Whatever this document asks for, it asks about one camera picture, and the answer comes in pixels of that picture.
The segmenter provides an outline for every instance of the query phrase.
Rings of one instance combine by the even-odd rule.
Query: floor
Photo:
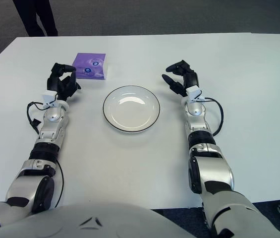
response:
[[[60,36],[218,32],[280,34],[280,0],[50,0]],[[0,52],[27,36],[11,0],[0,0]],[[255,204],[280,230],[278,202]],[[165,209],[163,215],[197,237],[210,237],[202,211]]]

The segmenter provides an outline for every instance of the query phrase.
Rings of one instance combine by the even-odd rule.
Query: gray carpet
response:
[[[50,0],[60,36],[280,33],[280,0]],[[0,52],[27,36],[0,0]]]

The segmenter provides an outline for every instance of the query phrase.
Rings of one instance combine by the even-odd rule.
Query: black cable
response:
[[[220,130],[221,130],[222,126],[223,126],[223,123],[224,123],[224,110],[223,110],[222,106],[220,105],[220,103],[217,100],[215,100],[213,98],[205,98],[205,99],[209,99],[210,101],[197,101],[197,102],[199,102],[199,103],[215,102],[215,103],[217,103],[217,105],[218,105],[218,107],[220,109],[221,120],[220,120],[220,124],[219,124],[218,129],[213,133],[213,136],[215,136],[215,135],[217,135],[220,132]]]
[[[56,207],[58,206],[59,201],[60,201],[60,198],[61,198],[61,196],[62,196],[62,191],[64,190],[64,174],[63,174],[63,172],[62,172],[62,169],[61,169],[61,166],[60,166],[58,160],[56,160],[56,162],[57,162],[57,164],[58,164],[58,166],[59,166],[59,169],[60,169],[62,185],[61,185],[61,191],[60,191],[60,195],[59,195],[58,201],[57,201],[57,203],[56,203],[56,205],[55,205],[54,208],[56,208]]]
[[[58,95],[58,93],[56,93],[54,100],[51,101],[50,104],[56,101],[56,96],[57,96],[57,95]],[[43,105],[43,103],[39,103],[39,102],[30,102],[30,103],[27,105],[27,108],[26,108],[26,116],[27,116],[27,119],[29,120],[30,125],[32,126],[32,128],[36,131],[37,134],[39,134],[40,132],[39,132],[39,130],[37,129],[37,126],[38,126],[41,122],[40,122],[39,120],[36,120],[36,119],[31,120],[30,115],[29,115],[30,107],[34,105],[34,106],[35,106],[38,110],[40,110],[40,111],[44,111],[44,110],[46,110],[46,109],[48,109],[48,108],[50,108],[50,107],[47,107],[47,108],[44,108],[44,109],[40,109],[40,108],[37,106],[37,104]]]

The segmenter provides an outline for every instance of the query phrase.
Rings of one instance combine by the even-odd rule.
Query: robotic hand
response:
[[[59,77],[65,72],[72,74],[61,81]],[[27,106],[29,122],[39,135],[29,159],[24,162],[11,184],[5,202],[0,202],[0,227],[50,208],[57,156],[68,124],[69,105],[66,99],[80,89],[76,83],[75,72],[76,69],[72,66],[55,63],[47,81],[47,91],[43,94],[44,103],[31,102]],[[39,109],[37,104],[43,105],[43,108]],[[37,119],[31,120],[28,114],[32,105],[39,110],[46,110],[40,132],[37,126],[41,122]]]

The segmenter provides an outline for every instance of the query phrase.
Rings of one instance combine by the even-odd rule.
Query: black joint segment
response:
[[[231,238],[234,236],[234,233],[232,231],[230,231],[227,228],[224,228],[219,235],[217,236],[218,238]]]
[[[193,147],[194,145],[201,144],[201,143],[209,143],[209,144],[216,144],[213,135],[209,133],[208,131],[204,130],[197,130],[188,136],[188,142],[189,142],[189,149]]]
[[[221,154],[217,152],[198,152],[197,148],[193,148],[191,150],[192,156],[198,156],[198,157],[212,157],[212,158],[222,158]]]
[[[9,204],[11,207],[25,207],[29,203],[29,199],[25,197],[10,197],[6,203]]]
[[[189,160],[189,187],[190,189],[197,194],[201,194],[201,183],[200,183],[200,174],[199,167],[195,157],[191,156]]]
[[[36,190],[32,212],[39,213],[48,210],[51,206],[53,194],[54,180],[46,176],[42,179]]]
[[[55,169],[53,169],[49,165],[44,165],[44,168],[42,170],[24,170],[20,176],[45,176],[48,175],[50,177],[53,177],[55,175]]]
[[[37,127],[41,122],[37,119],[34,118],[34,120],[32,120],[32,125]]]
[[[205,188],[207,192],[212,194],[222,191],[232,191],[229,184],[220,181],[207,181],[205,182]]]
[[[39,142],[34,145],[29,160],[48,160],[55,164],[58,157],[58,152],[59,147],[57,145],[48,142]]]

